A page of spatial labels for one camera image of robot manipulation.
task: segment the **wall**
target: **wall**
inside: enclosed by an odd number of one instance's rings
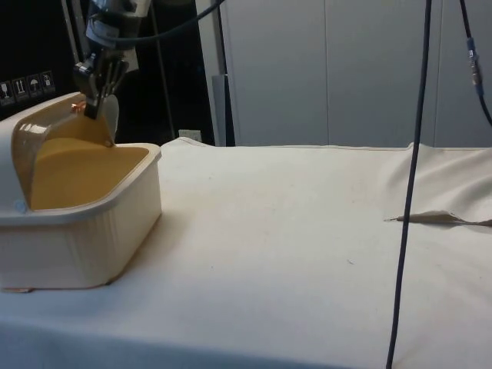
[[[492,76],[492,2],[468,8],[485,77]],[[424,1],[227,0],[222,15],[238,144],[412,141]],[[458,0],[433,1],[430,47],[423,142],[492,144],[470,81]]]

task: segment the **black cable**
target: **black cable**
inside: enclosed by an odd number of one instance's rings
[[[425,87],[427,84],[427,66],[429,62],[429,39],[431,33],[431,9],[432,0],[426,0],[424,21],[424,50],[422,54],[421,84],[418,92],[417,117],[415,119],[414,149],[408,177],[407,197],[405,199],[405,210],[403,216],[403,228],[401,231],[400,257],[398,260],[397,282],[394,292],[393,325],[391,327],[390,347],[387,353],[386,369],[393,367],[394,348],[397,342],[398,321],[400,318],[401,285],[403,282],[403,270],[405,265],[405,254],[407,252],[408,227],[410,224],[410,209],[412,196],[414,194],[415,173],[417,171],[418,150],[421,143],[422,114],[424,112]]]
[[[149,8],[151,20],[152,20],[152,30],[156,35],[159,33],[159,28],[157,26],[157,17],[155,15],[155,7],[154,3],[151,3],[151,6]],[[166,71],[164,68],[164,60],[162,60],[162,49],[161,49],[161,42],[157,40],[155,42],[155,46],[157,49],[157,57],[158,57],[158,62],[159,62],[159,69],[161,72],[161,82],[162,82],[162,89],[164,92],[164,100],[165,100],[165,105],[166,105],[166,115],[168,116],[168,123],[169,123],[169,130],[171,131],[171,139],[176,138],[176,130],[175,130],[175,125],[172,121],[172,113],[171,113],[171,101],[169,99],[169,91],[168,91],[168,82],[166,78]]]
[[[165,39],[176,36],[177,34],[185,31],[187,28],[194,26],[198,21],[205,18],[207,15],[212,13],[215,9],[219,8],[223,2],[225,2],[225,0],[217,0],[213,5],[206,8],[202,13],[198,14],[195,18],[190,19],[185,23],[177,27],[174,27],[173,29],[170,29],[169,31],[162,32],[153,36],[147,36],[147,37],[119,38],[119,37],[110,37],[107,35],[102,35],[98,32],[97,28],[94,26],[94,21],[97,18],[97,14],[95,15],[95,17],[91,17],[89,19],[89,24],[91,26],[92,32],[94,32],[94,34],[99,38],[101,38],[102,40],[108,42],[115,42],[118,45],[125,45],[125,44],[143,45],[156,41],[163,41]]]
[[[478,65],[478,54],[475,50],[475,41],[471,36],[470,21],[468,20],[467,5],[465,0],[460,0],[461,14],[463,16],[464,31],[467,35],[467,47],[468,47],[468,58],[470,59],[471,75],[472,80],[475,85],[475,90],[478,94],[478,100],[480,101],[480,106],[484,112],[485,118],[487,119],[490,126],[492,126],[492,117],[490,116],[489,109],[484,99],[484,82],[482,79],[482,73],[480,66]]]
[[[460,0],[461,14],[463,15],[464,31],[467,33],[467,38],[471,37],[470,22],[468,21],[467,5],[464,0]]]
[[[487,104],[485,103],[484,97],[479,96],[478,100],[480,101],[480,106],[482,107],[482,110],[484,111],[485,118],[487,118],[489,124],[492,125],[492,117],[490,116],[490,112],[489,112],[489,109],[487,107]]]

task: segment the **cloth fold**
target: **cloth fold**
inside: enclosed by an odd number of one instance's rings
[[[412,155],[395,152],[379,179],[384,218],[403,220]],[[492,225],[492,149],[443,149],[421,145],[411,221]]]

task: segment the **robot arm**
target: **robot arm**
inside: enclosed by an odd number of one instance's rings
[[[128,69],[123,53],[134,48],[100,36],[138,37],[150,3],[151,0],[91,0],[86,31],[90,52],[74,67],[75,83],[86,96],[85,115],[89,118],[98,118],[103,101],[115,92]]]

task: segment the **wire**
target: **wire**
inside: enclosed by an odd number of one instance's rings
[[[467,38],[471,37],[470,22],[468,21],[467,5],[464,0],[460,0],[461,14],[463,15],[464,31],[467,33]]]
[[[152,42],[156,41],[163,41],[168,38],[172,38],[176,36],[177,34],[185,31],[187,28],[192,27],[195,25],[197,22],[199,22],[201,19],[205,18],[207,15],[212,13],[215,9],[218,9],[221,4],[225,2],[225,0],[217,0],[213,5],[209,6],[206,8],[202,13],[198,14],[195,18],[189,19],[185,23],[182,23],[181,25],[174,27],[173,29],[170,29],[169,31],[159,33],[157,35],[153,36],[147,36],[147,37],[131,37],[131,38],[119,38],[119,37],[110,37],[107,35],[102,35],[101,33],[98,32],[97,28],[94,26],[94,21],[96,20],[97,14],[93,15],[89,19],[89,24],[91,26],[92,32],[99,38],[107,41],[107,42],[115,42],[116,44],[119,45],[143,45],[143,44],[150,44]]]
[[[386,369],[393,367],[394,349],[397,342],[398,321],[400,319],[401,285],[403,282],[403,271],[405,265],[405,254],[407,253],[408,228],[410,224],[410,209],[412,196],[414,194],[415,173],[417,171],[418,150],[421,143],[422,115],[424,111],[425,88],[427,84],[427,66],[429,62],[429,40],[431,33],[431,9],[432,0],[426,0],[424,21],[424,50],[422,53],[421,83],[418,92],[417,117],[415,118],[414,149],[408,176],[407,197],[403,216],[403,228],[401,231],[400,257],[398,259],[397,281],[394,292],[393,324],[391,327],[390,347],[387,353]]]
[[[485,118],[487,119],[489,125],[492,126],[492,117],[490,116],[487,103],[484,99],[484,82],[482,79],[480,66],[478,65],[478,54],[475,50],[475,41],[474,38],[471,36],[470,21],[468,20],[467,5],[465,3],[465,0],[460,0],[460,5],[461,14],[463,16],[464,31],[467,35],[468,58],[470,59],[471,73],[475,85],[475,90],[477,91],[480,106],[482,107]]]

